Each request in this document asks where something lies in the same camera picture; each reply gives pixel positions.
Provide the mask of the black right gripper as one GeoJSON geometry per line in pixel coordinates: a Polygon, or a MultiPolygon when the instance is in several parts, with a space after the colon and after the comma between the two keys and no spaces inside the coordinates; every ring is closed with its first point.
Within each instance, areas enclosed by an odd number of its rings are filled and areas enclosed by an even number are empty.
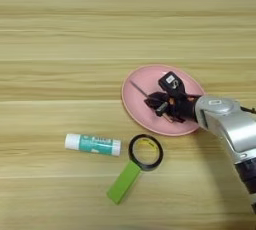
{"type": "Polygon", "coordinates": [[[181,92],[171,96],[164,92],[154,92],[144,100],[158,117],[166,115],[173,122],[197,121],[195,105],[200,95],[181,92]]]}

